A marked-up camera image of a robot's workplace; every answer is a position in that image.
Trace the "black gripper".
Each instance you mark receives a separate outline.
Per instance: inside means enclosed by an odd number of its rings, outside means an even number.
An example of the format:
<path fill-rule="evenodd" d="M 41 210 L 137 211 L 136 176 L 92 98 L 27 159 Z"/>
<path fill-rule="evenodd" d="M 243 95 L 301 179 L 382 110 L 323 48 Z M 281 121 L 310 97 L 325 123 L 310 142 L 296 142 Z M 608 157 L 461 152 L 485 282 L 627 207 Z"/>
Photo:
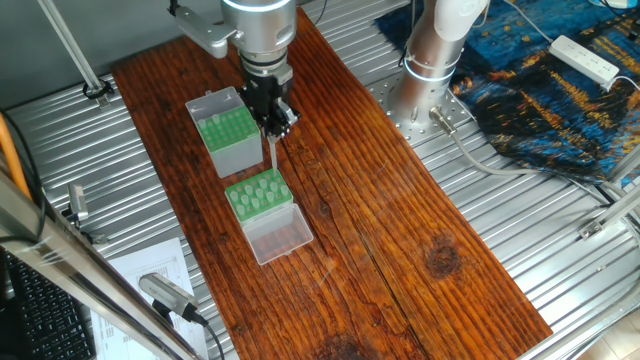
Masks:
<path fill-rule="evenodd" d="M 243 73 L 241 97 L 266 137 L 284 137 L 300 119 L 300 113 L 287 103 L 293 88 L 293 73 L 259 76 Z"/>

